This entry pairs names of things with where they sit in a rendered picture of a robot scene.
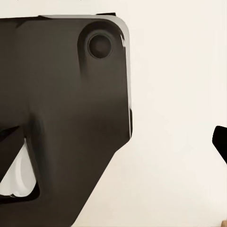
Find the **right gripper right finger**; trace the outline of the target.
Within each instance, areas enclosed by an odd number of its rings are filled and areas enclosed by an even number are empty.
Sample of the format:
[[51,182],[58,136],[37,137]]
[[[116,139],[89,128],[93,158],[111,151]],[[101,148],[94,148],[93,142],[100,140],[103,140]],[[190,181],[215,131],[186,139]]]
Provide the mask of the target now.
[[212,143],[227,163],[227,127],[216,126]]

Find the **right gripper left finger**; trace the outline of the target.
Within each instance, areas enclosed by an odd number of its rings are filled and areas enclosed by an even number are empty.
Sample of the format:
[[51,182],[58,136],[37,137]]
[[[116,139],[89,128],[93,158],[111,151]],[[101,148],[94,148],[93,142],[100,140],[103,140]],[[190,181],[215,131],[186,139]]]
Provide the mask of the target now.
[[0,131],[0,183],[25,143],[20,126]]

